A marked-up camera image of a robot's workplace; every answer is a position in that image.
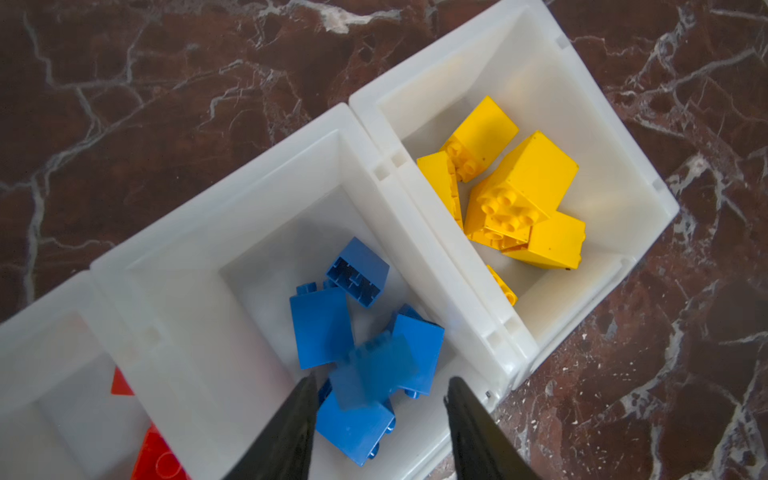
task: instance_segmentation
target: yellow block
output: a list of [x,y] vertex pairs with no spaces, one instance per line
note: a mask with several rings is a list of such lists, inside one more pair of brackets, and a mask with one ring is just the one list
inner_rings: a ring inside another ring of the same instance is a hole
[[477,201],[509,235],[552,217],[576,172],[576,162],[537,131],[504,158]]
[[493,280],[496,280],[496,283],[498,283],[498,285],[502,288],[502,292],[504,292],[504,296],[507,297],[507,300],[509,300],[509,303],[511,303],[512,306],[514,306],[518,302],[518,296],[515,295],[515,292],[513,292],[511,288],[509,288],[507,284],[504,283],[504,280],[502,280],[502,278],[495,271],[493,271],[490,265],[486,265],[486,267],[488,267],[488,270],[491,271],[491,275],[493,275]]
[[496,102],[485,97],[440,150],[450,155],[458,179],[469,182],[502,154],[519,131]]
[[528,242],[530,227],[508,232],[502,223],[494,217],[482,211],[482,205],[477,197],[488,183],[488,178],[480,182],[472,189],[467,205],[467,219],[464,223],[464,234],[473,242],[480,243],[496,250],[505,251]]
[[577,269],[581,263],[581,245],[587,237],[581,220],[554,212],[552,218],[531,228],[528,245],[503,252],[507,257],[539,268]]
[[448,158],[448,154],[444,151],[436,154],[428,155],[426,157],[419,158],[416,163],[419,165],[419,170],[422,171],[424,177],[432,189],[435,190],[437,196],[451,213],[453,219],[458,223],[458,227],[463,229],[462,223],[462,206],[458,201],[458,181],[456,180],[456,169],[453,163]]

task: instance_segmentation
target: blue block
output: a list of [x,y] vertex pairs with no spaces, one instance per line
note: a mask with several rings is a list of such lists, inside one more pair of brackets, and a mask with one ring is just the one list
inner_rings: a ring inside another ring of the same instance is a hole
[[395,429],[395,413],[389,400],[345,412],[339,407],[330,382],[320,389],[319,397],[317,432],[361,467],[376,456],[384,434]]
[[296,288],[290,297],[293,332],[302,369],[344,358],[355,348],[346,294],[331,282],[318,291],[315,283]]
[[429,390],[432,389],[432,380],[435,378],[437,359],[440,357],[445,329],[424,320],[408,304],[403,305],[398,312],[410,312],[411,314],[397,313],[395,321],[389,324],[388,329],[393,336],[403,336],[406,339],[413,359],[419,367],[418,373],[398,386],[413,399],[417,399],[420,395],[428,396]]
[[326,275],[355,300],[368,308],[384,290],[389,265],[357,240],[344,247]]
[[364,343],[329,375],[342,410],[385,402],[419,373],[406,338],[389,332]]

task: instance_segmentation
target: brown marble countertop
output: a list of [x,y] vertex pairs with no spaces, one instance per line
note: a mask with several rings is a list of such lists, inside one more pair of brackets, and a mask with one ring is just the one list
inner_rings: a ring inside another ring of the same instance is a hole
[[[5,2],[0,320],[491,3]],[[768,7],[548,4],[681,210],[495,418],[544,479],[768,478]]]

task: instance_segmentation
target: red toy brick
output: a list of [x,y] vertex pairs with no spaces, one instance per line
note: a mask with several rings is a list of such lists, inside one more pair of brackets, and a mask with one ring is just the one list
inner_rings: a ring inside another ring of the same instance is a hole
[[152,425],[144,437],[131,480],[188,480],[176,455]]
[[125,381],[123,372],[118,367],[114,367],[114,377],[112,377],[112,395],[129,395],[132,396],[134,391],[131,390],[131,386]]

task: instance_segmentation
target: building block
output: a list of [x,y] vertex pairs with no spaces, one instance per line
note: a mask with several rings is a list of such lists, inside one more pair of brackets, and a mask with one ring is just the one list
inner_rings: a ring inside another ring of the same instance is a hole
[[123,372],[118,367],[114,367],[114,376],[112,377],[112,395],[133,396],[134,391],[125,381]]
[[319,391],[320,408],[315,429],[359,466],[376,457],[379,441],[395,429],[395,412],[389,400],[344,411],[328,381]]
[[504,292],[504,296],[507,297],[509,303],[511,303],[512,306],[515,306],[515,304],[518,302],[518,296],[515,295],[515,292],[513,292],[512,289],[507,286],[504,280],[502,280],[502,278],[491,268],[490,265],[486,265],[486,267],[488,267],[488,270],[491,271],[493,280],[496,280],[496,283],[498,283],[498,285],[502,288],[502,292]]
[[551,219],[531,228],[527,245],[507,250],[504,255],[539,268],[577,269],[586,227],[581,220],[555,212]]
[[392,335],[405,337],[419,367],[419,371],[410,376],[398,386],[405,390],[406,395],[417,399],[421,395],[429,396],[432,380],[437,370],[437,360],[442,349],[445,329],[424,320],[408,304],[403,305],[397,312],[395,321],[389,324]]
[[365,308],[384,290],[389,265],[363,242],[352,238],[326,274]]
[[350,352],[338,366],[329,379],[339,407],[345,411],[386,401],[419,373],[419,364],[406,338],[390,331]]
[[440,148],[456,166],[456,175],[469,182],[485,171],[520,129],[490,97],[485,97]]
[[323,287],[324,290],[318,290],[314,282],[307,283],[298,286],[297,294],[290,297],[302,369],[335,362],[355,348],[346,294],[330,280]]
[[476,199],[500,233],[513,237],[554,214],[576,172],[576,162],[537,131],[502,160]]
[[490,177],[475,185],[469,194],[464,234],[473,242],[481,243],[502,252],[527,243],[531,232],[530,227],[511,230],[509,225],[504,225],[508,220],[507,217],[488,215],[483,211],[478,198],[485,189],[485,186],[488,185],[489,179]]
[[458,180],[453,162],[444,151],[419,158],[416,163],[432,189],[451,213],[458,227],[464,229],[462,206],[458,201]]
[[176,455],[152,425],[144,437],[131,480],[187,480]]

